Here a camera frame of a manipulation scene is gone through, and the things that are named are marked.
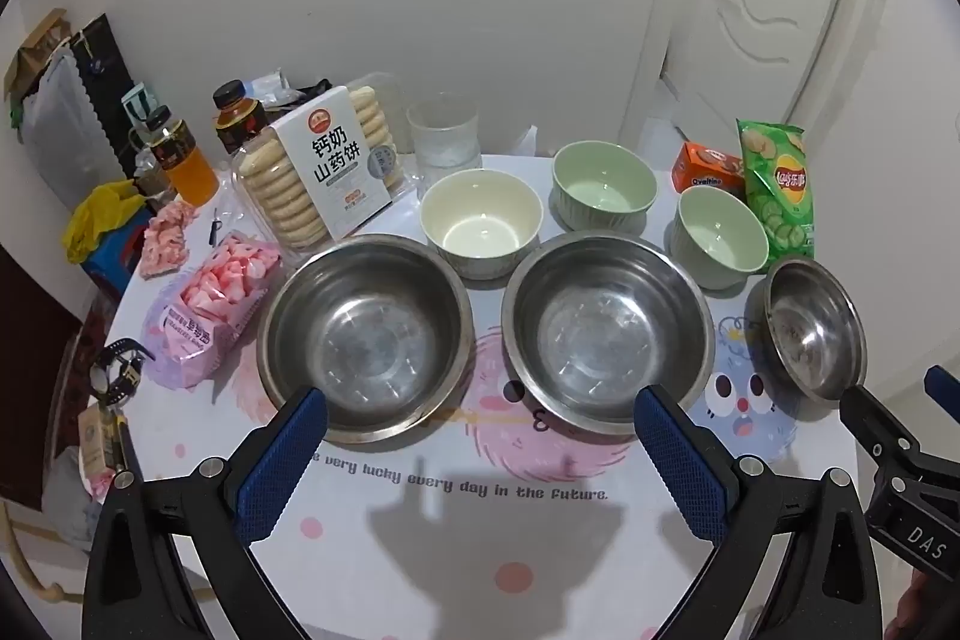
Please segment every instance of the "green and white package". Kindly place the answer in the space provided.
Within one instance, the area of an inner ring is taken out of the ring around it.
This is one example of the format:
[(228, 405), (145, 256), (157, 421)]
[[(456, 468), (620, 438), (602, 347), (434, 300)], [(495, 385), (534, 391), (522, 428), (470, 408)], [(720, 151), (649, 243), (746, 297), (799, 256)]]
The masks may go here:
[(768, 265), (788, 254), (813, 258), (813, 194), (806, 179), (803, 129), (754, 121), (736, 124), (747, 206), (770, 239)]

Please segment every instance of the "human hand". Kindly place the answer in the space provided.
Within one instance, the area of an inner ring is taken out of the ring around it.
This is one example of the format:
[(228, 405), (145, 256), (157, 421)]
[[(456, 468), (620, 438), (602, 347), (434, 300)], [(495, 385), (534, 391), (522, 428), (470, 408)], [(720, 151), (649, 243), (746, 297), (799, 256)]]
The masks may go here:
[(920, 591), (923, 590), (925, 584), (926, 576), (919, 570), (914, 570), (910, 579), (910, 587), (904, 592), (896, 605), (896, 618), (887, 627), (883, 634), (883, 640), (896, 640), (896, 637), (901, 633), (901, 629), (907, 627), (917, 618), (917, 613), (920, 611)]

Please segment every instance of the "small metal bowl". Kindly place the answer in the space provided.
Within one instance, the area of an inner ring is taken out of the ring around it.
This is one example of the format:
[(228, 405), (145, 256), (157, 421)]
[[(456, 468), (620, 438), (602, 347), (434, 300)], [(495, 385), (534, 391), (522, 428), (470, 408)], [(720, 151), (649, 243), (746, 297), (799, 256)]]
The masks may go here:
[(808, 399), (839, 407), (867, 376), (867, 338), (847, 292), (804, 256), (780, 259), (761, 285), (769, 362)]
[(688, 408), (713, 368), (699, 287), (652, 244), (613, 232), (541, 245), (510, 277), (501, 320), (520, 381), (550, 413), (597, 434), (632, 434), (635, 397), (650, 384)]
[(277, 408), (300, 386), (326, 395), (331, 442), (376, 442), (433, 413), (464, 377), (469, 297), (419, 242), (370, 234), (304, 263), (272, 300), (256, 347)]

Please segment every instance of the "blue gripper pad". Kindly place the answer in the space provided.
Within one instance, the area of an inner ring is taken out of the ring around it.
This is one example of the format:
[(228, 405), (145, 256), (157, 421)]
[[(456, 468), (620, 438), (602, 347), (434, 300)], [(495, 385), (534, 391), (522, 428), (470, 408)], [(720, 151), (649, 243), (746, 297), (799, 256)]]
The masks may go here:
[[(728, 492), (683, 432), (677, 418), (677, 414), (686, 418), (683, 410), (667, 397), (667, 404), (676, 409), (676, 413), (671, 414), (658, 394), (666, 397), (656, 386), (648, 386), (637, 394), (634, 405), (637, 437), (690, 531), (702, 540), (719, 545), (727, 534)], [(686, 423), (694, 428), (689, 419)]]
[(326, 399), (311, 389), (237, 490), (233, 531), (241, 543), (270, 536), (325, 434)]
[(926, 370), (923, 390), (947, 415), (960, 423), (960, 381), (944, 367), (932, 366)]

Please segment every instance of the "clear plastic cup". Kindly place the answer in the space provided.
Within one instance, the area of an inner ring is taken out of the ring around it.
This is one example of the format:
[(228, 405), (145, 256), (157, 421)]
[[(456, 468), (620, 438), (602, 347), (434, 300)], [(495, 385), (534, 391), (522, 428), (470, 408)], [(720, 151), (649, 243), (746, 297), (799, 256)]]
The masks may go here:
[(422, 199), (435, 182), (454, 172), (483, 169), (477, 139), (476, 104), (461, 95), (442, 92), (407, 110), (413, 135), (416, 193)]

